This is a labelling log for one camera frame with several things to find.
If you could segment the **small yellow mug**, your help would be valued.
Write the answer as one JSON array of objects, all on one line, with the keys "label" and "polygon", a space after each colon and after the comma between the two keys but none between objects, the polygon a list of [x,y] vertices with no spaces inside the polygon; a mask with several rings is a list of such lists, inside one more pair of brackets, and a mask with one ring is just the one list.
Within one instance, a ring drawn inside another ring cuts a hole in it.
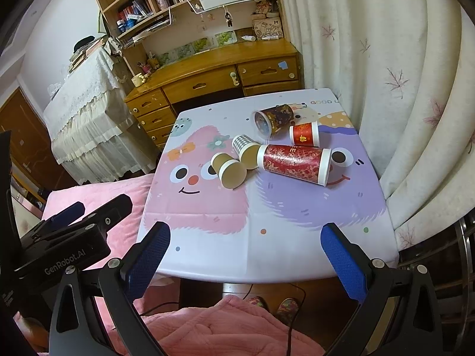
[{"label": "small yellow mug", "polygon": [[132,81],[133,85],[136,88],[138,88],[138,87],[140,87],[140,86],[142,86],[146,83],[147,77],[144,76],[144,74],[142,74],[142,73],[138,73],[138,74],[136,74],[132,77],[131,81]]}]

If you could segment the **small red paper cup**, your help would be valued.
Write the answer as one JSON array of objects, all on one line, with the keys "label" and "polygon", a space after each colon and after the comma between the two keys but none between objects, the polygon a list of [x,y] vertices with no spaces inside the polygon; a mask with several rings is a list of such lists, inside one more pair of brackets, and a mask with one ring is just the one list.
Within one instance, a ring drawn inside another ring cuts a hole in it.
[{"label": "small red paper cup", "polygon": [[308,122],[289,127],[289,137],[293,145],[319,147],[320,134],[318,122]]}]

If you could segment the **brown wooden door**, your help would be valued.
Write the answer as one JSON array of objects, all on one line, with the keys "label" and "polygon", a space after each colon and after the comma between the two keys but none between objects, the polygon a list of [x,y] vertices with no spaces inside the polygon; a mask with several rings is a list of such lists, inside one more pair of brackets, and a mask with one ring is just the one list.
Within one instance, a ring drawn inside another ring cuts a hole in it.
[{"label": "brown wooden door", "polygon": [[48,131],[20,88],[1,106],[1,130],[11,132],[13,162],[38,188],[52,191],[76,186],[54,158]]}]

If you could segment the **wooden desk with drawers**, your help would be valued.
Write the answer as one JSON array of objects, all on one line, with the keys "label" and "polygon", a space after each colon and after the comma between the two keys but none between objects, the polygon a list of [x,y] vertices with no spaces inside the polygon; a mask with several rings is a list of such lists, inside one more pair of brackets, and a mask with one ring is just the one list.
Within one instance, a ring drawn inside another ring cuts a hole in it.
[{"label": "wooden desk with drawers", "polygon": [[125,103],[138,128],[163,149],[181,110],[301,87],[300,53],[285,39],[266,40],[214,48],[160,68]]}]

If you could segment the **wooden bookshelf hutch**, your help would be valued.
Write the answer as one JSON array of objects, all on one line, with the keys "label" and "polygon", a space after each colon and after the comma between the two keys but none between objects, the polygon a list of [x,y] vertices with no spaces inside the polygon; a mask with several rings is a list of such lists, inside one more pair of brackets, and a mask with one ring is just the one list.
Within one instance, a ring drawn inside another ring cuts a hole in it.
[{"label": "wooden bookshelf hutch", "polygon": [[204,10],[200,0],[96,0],[132,74],[234,43],[284,37],[278,0]]}]

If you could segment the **white lace covered furniture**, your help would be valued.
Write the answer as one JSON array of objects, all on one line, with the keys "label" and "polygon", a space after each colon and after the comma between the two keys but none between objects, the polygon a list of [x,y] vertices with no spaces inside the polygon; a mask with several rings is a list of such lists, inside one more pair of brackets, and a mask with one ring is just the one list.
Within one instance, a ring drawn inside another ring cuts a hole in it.
[{"label": "white lace covered furniture", "polygon": [[132,89],[124,60],[99,49],[64,82],[43,111],[56,162],[79,184],[148,174],[158,147],[125,103]]}]

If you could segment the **brown paper cup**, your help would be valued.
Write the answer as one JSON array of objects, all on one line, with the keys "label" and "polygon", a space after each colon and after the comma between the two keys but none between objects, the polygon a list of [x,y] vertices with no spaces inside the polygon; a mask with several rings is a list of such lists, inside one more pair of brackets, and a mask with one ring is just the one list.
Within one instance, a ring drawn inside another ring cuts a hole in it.
[{"label": "brown paper cup", "polygon": [[246,167],[227,153],[215,153],[211,159],[211,165],[226,189],[236,189],[246,180]]}]

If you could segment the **dark patterned paper cup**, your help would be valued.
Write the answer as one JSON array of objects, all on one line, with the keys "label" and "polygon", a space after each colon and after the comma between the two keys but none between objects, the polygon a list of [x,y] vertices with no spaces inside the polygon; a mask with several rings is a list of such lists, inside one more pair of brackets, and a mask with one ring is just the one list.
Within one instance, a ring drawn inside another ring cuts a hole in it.
[{"label": "dark patterned paper cup", "polygon": [[254,113],[254,123],[264,137],[270,138],[290,125],[294,112],[289,104],[280,104]]}]

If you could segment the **checkered paper cup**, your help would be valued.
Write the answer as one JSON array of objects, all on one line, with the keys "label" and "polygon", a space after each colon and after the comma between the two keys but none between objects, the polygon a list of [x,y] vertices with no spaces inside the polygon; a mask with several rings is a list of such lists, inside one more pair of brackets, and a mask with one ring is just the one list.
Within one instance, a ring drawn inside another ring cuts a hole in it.
[{"label": "checkered paper cup", "polygon": [[259,143],[256,143],[250,137],[241,134],[233,138],[232,146],[239,161],[247,168],[247,170],[254,170],[258,167],[257,155],[261,146]]}]

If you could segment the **cartoon monster tablecloth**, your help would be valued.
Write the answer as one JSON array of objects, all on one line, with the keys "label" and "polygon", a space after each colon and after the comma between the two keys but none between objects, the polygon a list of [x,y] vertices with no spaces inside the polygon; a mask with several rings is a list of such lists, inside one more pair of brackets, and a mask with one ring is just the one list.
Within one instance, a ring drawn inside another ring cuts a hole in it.
[{"label": "cartoon monster tablecloth", "polygon": [[[250,170],[236,189],[210,165],[233,154],[236,136],[266,144],[254,114],[289,104],[299,123],[316,121],[332,151],[328,184]],[[172,232],[159,273],[193,280],[284,283],[331,277],[320,230],[335,223],[373,258],[396,264],[398,248],[379,179],[349,117],[327,88],[249,96],[181,112],[147,196],[138,237],[154,223]]]}]

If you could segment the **floral slipper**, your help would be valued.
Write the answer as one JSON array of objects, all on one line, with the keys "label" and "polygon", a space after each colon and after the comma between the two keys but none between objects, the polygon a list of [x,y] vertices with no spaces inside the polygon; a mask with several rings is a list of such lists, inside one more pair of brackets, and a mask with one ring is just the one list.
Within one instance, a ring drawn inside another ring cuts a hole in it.
[{"label": "floral slipper", "polygon": [[289,297],[280,303],[276,310],[275,317],[286,326],[290,326],[296,319],[299,309],[300,301]]}]

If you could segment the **pink quilted blanket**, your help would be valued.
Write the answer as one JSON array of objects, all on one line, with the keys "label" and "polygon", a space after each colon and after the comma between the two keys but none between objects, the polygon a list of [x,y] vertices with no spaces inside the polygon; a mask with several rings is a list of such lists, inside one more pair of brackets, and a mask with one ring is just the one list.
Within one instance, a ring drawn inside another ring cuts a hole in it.
[{"label": "pink quilted blanket", "polygon": [[[43,218],[48,219],[75,202],[90,213],[118,195],[128,195],[132,211],[108,234],[110,258],[122,257],[135,243],[153,176],[146,174],[57,190],[48,196]],[[227,296],[210,308],[183,308],[146,317],[151,334],[169,355],[323,355],[308,336],[258,305]]]}]

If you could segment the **white floral curtain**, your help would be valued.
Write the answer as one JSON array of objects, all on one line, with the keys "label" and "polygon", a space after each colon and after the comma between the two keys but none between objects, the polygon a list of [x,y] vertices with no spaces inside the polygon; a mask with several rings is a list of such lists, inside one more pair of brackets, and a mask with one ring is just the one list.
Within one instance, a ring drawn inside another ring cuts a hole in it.
[{"label": "white floral curtain", "polygon": [[401,249],[474,208],[474,24],[457,0],[283,0],[307,88],[359,131]]}]

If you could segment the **large red paper cup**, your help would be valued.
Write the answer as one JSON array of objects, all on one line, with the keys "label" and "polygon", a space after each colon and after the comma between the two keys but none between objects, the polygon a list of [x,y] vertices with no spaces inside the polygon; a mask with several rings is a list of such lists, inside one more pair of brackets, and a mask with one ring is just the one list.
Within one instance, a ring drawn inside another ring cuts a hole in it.
[{"label": "large red paper cup", "polygon": [[261,145],[258,168],[326,187],[331,169],[331,149],[299,145]]}]

